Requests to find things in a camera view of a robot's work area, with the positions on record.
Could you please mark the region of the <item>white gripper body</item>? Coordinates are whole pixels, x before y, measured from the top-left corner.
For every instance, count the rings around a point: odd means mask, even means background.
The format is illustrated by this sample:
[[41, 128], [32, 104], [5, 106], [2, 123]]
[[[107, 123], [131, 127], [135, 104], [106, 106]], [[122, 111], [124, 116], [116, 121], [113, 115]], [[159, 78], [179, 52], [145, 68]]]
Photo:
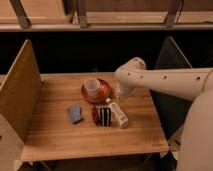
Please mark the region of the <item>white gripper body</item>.
[[126, 99], [135, 93], [134, 87], [128, 87], [124, 84], [117, 83], [115, 87], [115, 94], [118, 99]]

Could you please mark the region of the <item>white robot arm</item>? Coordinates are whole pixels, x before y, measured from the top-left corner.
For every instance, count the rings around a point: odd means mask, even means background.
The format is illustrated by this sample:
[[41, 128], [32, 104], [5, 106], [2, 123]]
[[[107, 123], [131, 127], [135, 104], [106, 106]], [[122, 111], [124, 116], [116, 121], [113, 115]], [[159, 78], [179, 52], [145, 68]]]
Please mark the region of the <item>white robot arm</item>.
[[176, 171], [213, 171], [213, 68], [147, 70], [135, 57], [117, 68], [115, 78], [120, 97], [143, 87], [187, 103], [185, 119], [168, 141]]

